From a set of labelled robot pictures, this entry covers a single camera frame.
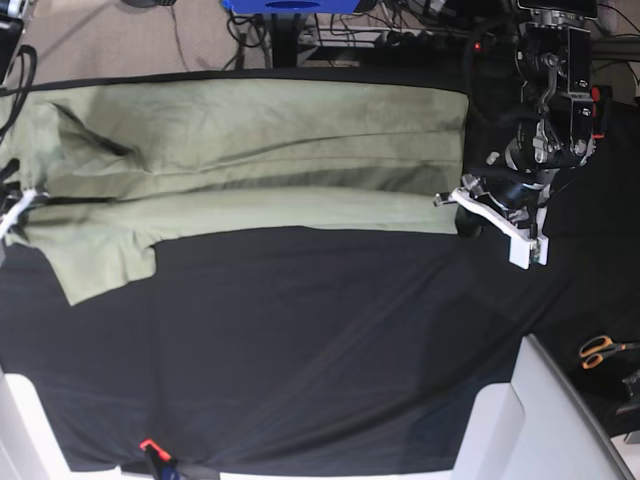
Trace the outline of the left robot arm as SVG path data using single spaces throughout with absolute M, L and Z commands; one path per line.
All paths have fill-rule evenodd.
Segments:
M 513 1 L 504 13 L 478 22 L 462 57 L 469 108 L 486 125 L 516 128 L 501 151 L 469 169 L 459 187 L 437 194 L 435 206 L 458 207 L 456 228 L 472 236 L 491 224 L 509 240 L 509 260 L 521 269 L 544 265 L 549 239 L 543 232 L 547 206 L 561 189 L 558 175 L 584 166 L 605 135 L 607 97 L 591 81 L 594 1 Z M 514 64 L 522 81 L 519 105 L 499 114 L 483 110 L 474 63 L 490 34 L 513 38 Z

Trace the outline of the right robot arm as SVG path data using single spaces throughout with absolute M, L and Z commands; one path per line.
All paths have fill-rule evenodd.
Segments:
M 23 42 L 23 37 L 38 4 L 39 1 L 32 0 L 1 2 L 1 96 L 13 97 L 8 116 L 1 122 L 1 142 L 16 124 L 33 91 L 38 54 L 33 46 Z M 37 187 L 23 188 L 19 181 L 10 182 L 19 169 L 20 161 L 16 158 L 1 168 L 1 240 L 28 210 L 49 197 Z

